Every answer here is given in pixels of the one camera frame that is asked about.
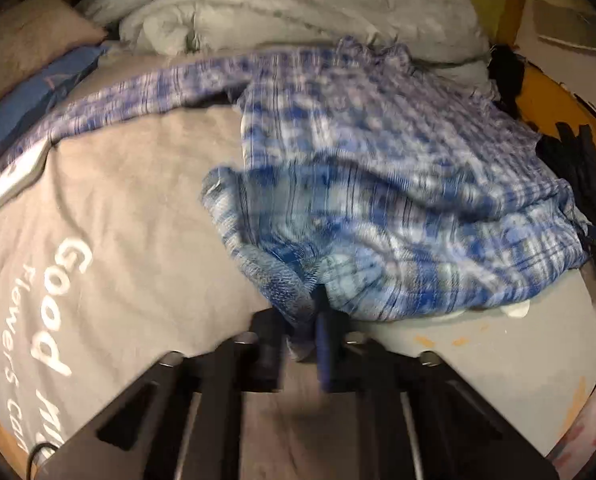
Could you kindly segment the beige pillow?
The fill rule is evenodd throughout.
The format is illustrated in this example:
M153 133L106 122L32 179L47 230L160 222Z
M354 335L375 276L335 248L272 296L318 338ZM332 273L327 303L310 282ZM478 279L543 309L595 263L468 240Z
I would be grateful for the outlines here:
M107 36L63 0L25 0L0 14L0 99L70 50Z

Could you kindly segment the black jacket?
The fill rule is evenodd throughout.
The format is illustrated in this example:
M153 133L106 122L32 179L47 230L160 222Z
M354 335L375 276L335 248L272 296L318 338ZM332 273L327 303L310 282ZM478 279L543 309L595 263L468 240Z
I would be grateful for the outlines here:
M579 125L578 132L565 122L557 122L559 138L540 137L537 157L572 188L575 206L586 218L579 226L578 238L596 264L596 145L590 125Z

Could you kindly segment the orange yellow cushion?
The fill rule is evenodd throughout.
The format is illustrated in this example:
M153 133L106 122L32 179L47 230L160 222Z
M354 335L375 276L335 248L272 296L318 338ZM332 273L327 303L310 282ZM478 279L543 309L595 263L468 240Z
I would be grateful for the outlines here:
M516 98L520 118L546 136L559 139L557 122L565 122L578 133L578 127L589 125L596 146L596 110L590 103L526 63L519 96Z

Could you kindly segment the grey rumpled duvet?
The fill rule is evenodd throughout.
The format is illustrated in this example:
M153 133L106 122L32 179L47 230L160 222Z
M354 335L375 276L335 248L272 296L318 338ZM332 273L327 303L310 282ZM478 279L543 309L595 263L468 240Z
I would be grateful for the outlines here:
M267 46L405 44L430 72L494 96L488 37L470 0L82 0L89 20L136 51L180 56Z

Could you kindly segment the grey printed bed sheet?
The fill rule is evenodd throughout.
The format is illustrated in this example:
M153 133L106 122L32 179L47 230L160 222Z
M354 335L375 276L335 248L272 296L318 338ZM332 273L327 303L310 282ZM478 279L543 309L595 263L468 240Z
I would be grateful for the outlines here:
M208 352L264 309L199 200L213 166L240 163L239 121L180 108L63 141L0 209L0 451L16 474L162 353ZM592 266L521 306L357 328L406 356L439 352L567 467L592 449Z

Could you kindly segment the dark clothing by duvet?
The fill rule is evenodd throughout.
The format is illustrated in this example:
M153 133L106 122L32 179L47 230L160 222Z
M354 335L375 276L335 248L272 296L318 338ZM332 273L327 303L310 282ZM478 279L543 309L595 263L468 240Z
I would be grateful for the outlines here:
M526 61L507 44L496 44L491 49L488 76L497 88L497 99L493 103L514 119L520 116L516 99L522 91L524 73Z

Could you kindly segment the wooden bed frame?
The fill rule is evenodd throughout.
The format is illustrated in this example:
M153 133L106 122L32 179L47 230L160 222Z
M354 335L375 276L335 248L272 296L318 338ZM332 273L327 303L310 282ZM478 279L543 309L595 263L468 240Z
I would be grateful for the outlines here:
M517 38L525 6L526 0L505 0L503 12L498 20L496 44L506 44L512 50L517 49Z

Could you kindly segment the blue pillow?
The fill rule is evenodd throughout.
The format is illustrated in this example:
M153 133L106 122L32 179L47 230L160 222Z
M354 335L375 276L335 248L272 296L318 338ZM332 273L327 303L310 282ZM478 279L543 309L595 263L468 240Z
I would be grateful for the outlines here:
M0 99L0 158L95 70L107 50L106 44L75 48Z

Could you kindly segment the blue white plaid shirt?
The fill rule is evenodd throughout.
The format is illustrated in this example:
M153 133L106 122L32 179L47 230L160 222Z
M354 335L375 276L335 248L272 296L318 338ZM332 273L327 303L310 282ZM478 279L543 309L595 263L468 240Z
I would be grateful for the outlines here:
M418 70L401 46L165 66L59 108L24 153L214 105L239 113L241 161L206 173L201 206L237 270L294 326L314 318L319 285L352 318L391 322L515 304L586 260L585 222L534 134Z

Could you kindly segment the white lamp base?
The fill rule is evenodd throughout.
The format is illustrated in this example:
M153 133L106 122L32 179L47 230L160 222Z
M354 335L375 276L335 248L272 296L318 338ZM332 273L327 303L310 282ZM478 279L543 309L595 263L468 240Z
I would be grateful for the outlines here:
M0 172L0 208L40 177L51 147L48 138L40 140Z

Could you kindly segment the hanging patchwork curtain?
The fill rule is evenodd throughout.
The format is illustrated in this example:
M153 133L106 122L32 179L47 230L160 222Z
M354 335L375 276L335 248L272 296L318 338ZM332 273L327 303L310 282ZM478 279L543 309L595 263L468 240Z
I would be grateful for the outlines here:
M596 14L533 1L537 37L562 46L596 52Z

